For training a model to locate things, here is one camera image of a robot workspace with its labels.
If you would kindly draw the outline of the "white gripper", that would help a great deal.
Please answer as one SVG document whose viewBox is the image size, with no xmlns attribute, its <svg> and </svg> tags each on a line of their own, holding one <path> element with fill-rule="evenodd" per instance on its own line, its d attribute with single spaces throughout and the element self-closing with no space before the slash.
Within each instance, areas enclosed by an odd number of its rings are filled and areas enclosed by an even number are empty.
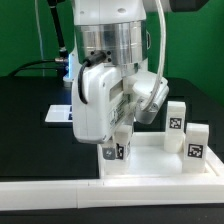
<svg viewBox="0 0 224 224">
<path fill-rule="evenodd" d="M 124 79 L 118 67 L 103 64 L 85 70 L 83 95 L 86 104 L 80 100 L 78 78 L 75 78 L 72 85 L 74 135 L 81 143 L 106 142 L 102 145 L 103 158 L 114 160 L 115 145 L 109 139 L 134 111 L 136 96 L 124 89 Z"/>
</svg>

